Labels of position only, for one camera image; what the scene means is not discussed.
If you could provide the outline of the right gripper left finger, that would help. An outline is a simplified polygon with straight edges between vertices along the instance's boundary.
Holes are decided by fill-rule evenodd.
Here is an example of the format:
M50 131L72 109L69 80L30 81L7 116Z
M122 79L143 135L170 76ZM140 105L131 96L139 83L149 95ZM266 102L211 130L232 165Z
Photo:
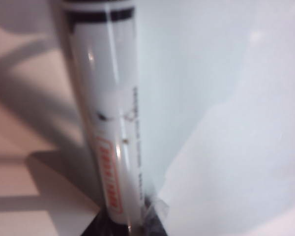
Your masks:
M82 236L130 236L132 233L128 225L115 223L107 210L100 210Z

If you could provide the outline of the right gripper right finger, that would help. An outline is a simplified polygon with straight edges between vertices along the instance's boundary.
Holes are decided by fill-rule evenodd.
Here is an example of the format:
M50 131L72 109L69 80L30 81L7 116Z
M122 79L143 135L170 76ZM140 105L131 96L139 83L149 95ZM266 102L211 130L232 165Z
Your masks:
M145 211L143 217L144 236L167 236L163 225L169 212L169 206L159 197L145 195Z

